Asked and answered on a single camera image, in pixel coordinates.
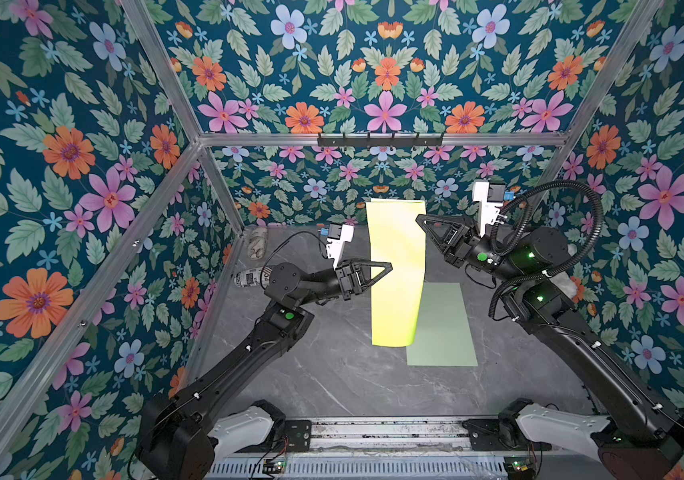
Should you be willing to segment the bright lime green paper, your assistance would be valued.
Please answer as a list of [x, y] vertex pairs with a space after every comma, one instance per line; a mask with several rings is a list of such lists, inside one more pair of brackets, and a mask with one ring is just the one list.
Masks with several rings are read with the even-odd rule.
[[426, 234], [417, 222], [425, 203], [373, 199], [366, 213], [370, 257], [392, 266], [371, 289], [372, 344], [407, 347], [415, 339], [425, 277]]

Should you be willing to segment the pale green paper sheet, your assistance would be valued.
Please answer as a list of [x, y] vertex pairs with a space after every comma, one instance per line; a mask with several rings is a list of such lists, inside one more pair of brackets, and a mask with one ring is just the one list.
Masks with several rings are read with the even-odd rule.
[[424, 285], [415, 340], [406, 350], [413, 367], [479, 365], [458, 283]]

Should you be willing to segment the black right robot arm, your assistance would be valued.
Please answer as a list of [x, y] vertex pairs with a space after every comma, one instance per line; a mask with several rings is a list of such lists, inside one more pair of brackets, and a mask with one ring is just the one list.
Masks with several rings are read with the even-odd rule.
[[[567, 240], [539, 227], [500, 255], [469, 217], [416, 219], [447, 263], [472, 267], [499, 282], [569, 259]], [[656, 393], [595, 334], [571, 296], [552, 279], [527, 281], [502, 294], [511, 320], [552, 350], [605, 408], [603, 415], [554, 410], [520, 398], [499, 415], [503, 442], [545, 443], [603, 464], [616, 479], [662, 479], [684, 454], [684, 408]]]

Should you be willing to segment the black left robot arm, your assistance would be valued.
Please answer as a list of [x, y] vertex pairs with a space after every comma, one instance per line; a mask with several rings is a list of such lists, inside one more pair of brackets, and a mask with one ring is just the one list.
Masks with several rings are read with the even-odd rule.
[[203, 479], [225, 456], [225, 440], [211, 435], [226, 404], [309, 329], [310, 303], [345, 301], [368, 291], [393, 270], [389, 262], [351, 259], [307, 273], [284, 262], [271, 268], [269, 298], [251, 332], [223, 360], [188, 386], [149, 401], [141, 413], [135, 457], [158, 479]]

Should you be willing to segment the white teddy bear blue shirt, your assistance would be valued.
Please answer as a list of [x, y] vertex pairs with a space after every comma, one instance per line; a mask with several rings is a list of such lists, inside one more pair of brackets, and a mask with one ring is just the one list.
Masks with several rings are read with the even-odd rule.
[[551, 281], [566, 297], [573, 302], [577, 302], [579, 286], [567, 272], [560, 272]]

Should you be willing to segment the left small circuit board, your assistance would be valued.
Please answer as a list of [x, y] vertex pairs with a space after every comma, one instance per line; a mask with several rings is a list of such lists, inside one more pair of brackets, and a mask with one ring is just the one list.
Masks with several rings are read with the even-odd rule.
[[286, 472], [286, 461], [283, 459], [269, 459], [262, 464], [261, 474], [268, 477], [283, 475]]

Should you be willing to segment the small circuit board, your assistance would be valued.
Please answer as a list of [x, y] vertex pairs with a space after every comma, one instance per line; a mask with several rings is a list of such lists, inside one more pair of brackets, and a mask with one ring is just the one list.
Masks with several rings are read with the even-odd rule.
[[509, 480], [527, 480], [536, 477], [537, 469], [531, 461], [505, 457], [503, 465]]
[[261, 474], [268, 477], [283, 475], [286, 472], [286, 461], [283, 459], [269, 459], [262, 464]]

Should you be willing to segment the right small circuit board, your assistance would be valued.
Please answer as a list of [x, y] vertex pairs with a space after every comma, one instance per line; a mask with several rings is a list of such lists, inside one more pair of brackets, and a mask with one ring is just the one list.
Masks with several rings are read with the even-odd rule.
[[503, 465], [509, 480], [527, 480], [536, 477], [537, 469], [531, 461], [505, 457]]

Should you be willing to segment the black hook rail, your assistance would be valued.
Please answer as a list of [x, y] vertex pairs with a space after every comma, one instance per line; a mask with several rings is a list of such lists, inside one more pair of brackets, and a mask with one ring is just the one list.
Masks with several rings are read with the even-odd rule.
[[395, 147], [411, 149], [417, 147], [437, 147], [444, 142], [443, 134], [319, 134], [316, 143], [319, 147]]

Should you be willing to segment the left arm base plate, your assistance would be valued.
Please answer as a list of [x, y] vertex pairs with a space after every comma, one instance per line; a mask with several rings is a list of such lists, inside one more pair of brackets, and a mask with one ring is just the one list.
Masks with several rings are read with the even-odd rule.
[[273, 426], [262, 443], [246, 447], [241, 452], [264, 453], [268, 447], [273, 447], [273, 452], [278, 452], [283, 449], [285, 442], [288, 442], [287, 452], [308, 452], [311, 447], [312, 434], [312, 421], [286, 420]]

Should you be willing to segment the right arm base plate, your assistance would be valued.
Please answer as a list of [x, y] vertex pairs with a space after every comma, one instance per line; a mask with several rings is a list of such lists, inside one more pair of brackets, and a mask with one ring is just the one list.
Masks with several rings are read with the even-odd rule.
[[461, 422], [475, 451], [552, 451], [545, 442], [533, 442], [511, 421], [498, 418], [468, 418]]

